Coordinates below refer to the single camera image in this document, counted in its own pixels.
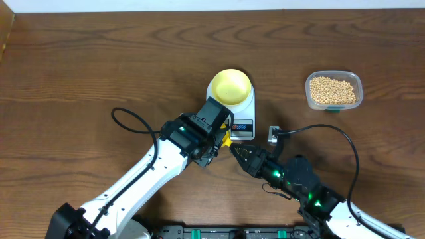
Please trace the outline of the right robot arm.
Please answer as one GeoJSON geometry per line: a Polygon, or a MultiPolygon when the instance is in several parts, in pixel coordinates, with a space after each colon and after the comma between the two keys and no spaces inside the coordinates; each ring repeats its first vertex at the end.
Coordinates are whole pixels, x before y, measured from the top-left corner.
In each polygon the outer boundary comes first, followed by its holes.
{"type": "Polygon", "coordinates": [[[330,232],[339,238],[410,238],[405,232],[365,214],[325,186],[313,172],[311,163],[301,155],[280,164],[275,153],[255,145],[233,143],[230,151],[243,171],[283,191],[288,200],[299,201],[298,213],[317,234],[330,232]]]}

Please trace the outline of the yellow measuring scoop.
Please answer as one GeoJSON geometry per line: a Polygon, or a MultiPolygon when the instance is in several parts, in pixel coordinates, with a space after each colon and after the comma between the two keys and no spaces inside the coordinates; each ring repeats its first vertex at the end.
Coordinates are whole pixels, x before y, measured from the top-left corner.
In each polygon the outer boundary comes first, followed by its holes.
{"type": "Polygon", "coordinates": [[[230,147],[233,144],[232,140],[230,139],[230,130],[226,129],[225,124],[222,124],[220,128],[225,129],[225,135],[222,139],[221,147],[230,147]]]}

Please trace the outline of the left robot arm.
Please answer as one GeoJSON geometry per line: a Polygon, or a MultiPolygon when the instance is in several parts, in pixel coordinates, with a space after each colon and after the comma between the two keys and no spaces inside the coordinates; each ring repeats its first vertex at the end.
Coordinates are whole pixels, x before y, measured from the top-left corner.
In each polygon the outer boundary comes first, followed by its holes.
{"type": "Polygon", "coordinates": [[[222,147],[233,124],[223,116],[183,113],[157,133],[153,146],[101,195],[75,209],[63,204],[52,216],[47,238],[128,238],[133,216],[190,162],[206,167],[222,147]]]}

